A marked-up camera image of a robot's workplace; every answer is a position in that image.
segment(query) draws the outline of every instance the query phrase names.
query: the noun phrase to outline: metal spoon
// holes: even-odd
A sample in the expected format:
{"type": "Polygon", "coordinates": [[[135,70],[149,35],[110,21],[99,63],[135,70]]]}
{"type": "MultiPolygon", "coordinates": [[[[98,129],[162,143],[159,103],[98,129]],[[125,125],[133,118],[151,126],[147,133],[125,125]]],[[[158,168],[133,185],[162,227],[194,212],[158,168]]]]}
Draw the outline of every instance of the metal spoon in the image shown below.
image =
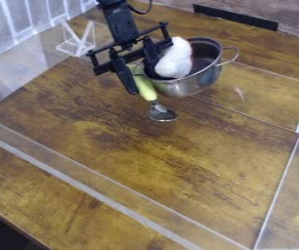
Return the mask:
{"type": "Polygon", "coordinates": [[[155,100],[150,102],[149,119],[154,121],[173,121],[177,119],[177,114],[155,100]]]}

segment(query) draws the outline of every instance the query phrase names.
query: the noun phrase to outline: cable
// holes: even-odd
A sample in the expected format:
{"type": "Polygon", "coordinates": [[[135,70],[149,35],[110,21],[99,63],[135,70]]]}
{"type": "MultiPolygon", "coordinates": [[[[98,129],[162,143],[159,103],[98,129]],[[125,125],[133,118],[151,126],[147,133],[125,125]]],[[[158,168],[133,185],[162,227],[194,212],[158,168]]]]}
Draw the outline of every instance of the cable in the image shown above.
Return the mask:
{"type": "Polygon", "coordinates": [[[137,10],[134,7],[131,7],[130,5],[129,5],[129,8],[130,8],[130,10],[134,12],[134,13],[137,13],[137,14],[139,14],[139,15],[143,15],[143,14],[146,14],[149,11],[150,11],[150,9],[151,9],[151,0],[149,0],[149,7],[147,7],[147,9],[142,12],[142,11],[139,11],[139,10],[137,10]]]}

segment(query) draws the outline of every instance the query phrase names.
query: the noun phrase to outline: metal pot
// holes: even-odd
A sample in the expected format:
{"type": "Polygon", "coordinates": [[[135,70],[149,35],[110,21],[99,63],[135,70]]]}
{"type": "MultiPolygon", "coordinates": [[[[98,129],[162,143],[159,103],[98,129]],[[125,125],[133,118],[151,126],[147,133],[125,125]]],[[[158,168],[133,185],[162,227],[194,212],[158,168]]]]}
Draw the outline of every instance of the metal pot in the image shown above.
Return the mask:
{"type": "Polygon", "coordinates": [[[178,79],[150,78],[154,90],[165,97],[186,97],[201,92],[214,83],[221,66],[231,63],[238,57],[235,47],[222,48],[219,43],[205,37],[187,39],[193,48],[193,67],[189,75],[178,79]],[[221,62],[222,50],[234,50],[235,55],[227,62],[221,62]]]}

